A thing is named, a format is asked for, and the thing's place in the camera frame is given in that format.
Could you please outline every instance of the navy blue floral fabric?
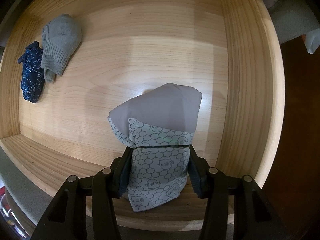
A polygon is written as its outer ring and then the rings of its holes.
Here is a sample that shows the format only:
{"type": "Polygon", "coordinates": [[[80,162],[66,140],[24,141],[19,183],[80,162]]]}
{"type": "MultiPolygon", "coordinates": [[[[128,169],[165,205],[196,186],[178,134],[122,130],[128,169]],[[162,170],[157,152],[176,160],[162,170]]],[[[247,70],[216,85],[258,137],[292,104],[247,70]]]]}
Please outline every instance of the navy blue floral fabric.
{"type": "Polygon", "coordinates": [[[43,49],[35,41],[26,47],[26,52],[18,59],[23,62],[22,80],[20,87],[23,97],[31,103],[36,103],[41,95],[44,85],[43,69],[41,66],[43,49]]]}

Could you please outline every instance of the dark brown surface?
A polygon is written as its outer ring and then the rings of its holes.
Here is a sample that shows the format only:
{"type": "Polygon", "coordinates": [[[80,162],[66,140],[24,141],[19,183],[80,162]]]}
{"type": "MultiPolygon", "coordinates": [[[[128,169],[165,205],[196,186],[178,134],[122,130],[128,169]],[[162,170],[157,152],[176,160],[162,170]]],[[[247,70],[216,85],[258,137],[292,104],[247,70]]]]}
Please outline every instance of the dark brown surface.
{"type": "Polygon", "coordinates": [[[320,211],[320,49],[309,54],[298,37],[282,44],[281,52],[284,122],[263,191],[294,239],[300,239],[320,211]]]}
{"type": "Polygon", "coordinates": [[[10,193],[5,190],[5,197],[7,202],[12,209],[14,215],[19,220],[20,224],[22,225],[23,229],[27,232],[29,236],[32,235],[33,231],[35,230],[36,226],[34,223],[24,214],[21,208],[16,204],[10,193]]]}

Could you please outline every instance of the folded gray sock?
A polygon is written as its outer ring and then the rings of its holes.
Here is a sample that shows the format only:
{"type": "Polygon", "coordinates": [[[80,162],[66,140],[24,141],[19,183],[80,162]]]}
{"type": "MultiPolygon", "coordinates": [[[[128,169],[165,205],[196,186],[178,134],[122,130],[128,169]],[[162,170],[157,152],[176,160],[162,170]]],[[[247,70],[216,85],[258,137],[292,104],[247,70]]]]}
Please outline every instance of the folded gray sock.
{"type": "Polygon", "coordinates": [[[81,27],[70,15],[62,14],[44,26],[41,38],[41,68],[44,69],[44,79],[52,83],[55,74],[62,75],[68,60],[79,46],[81,27]]]}

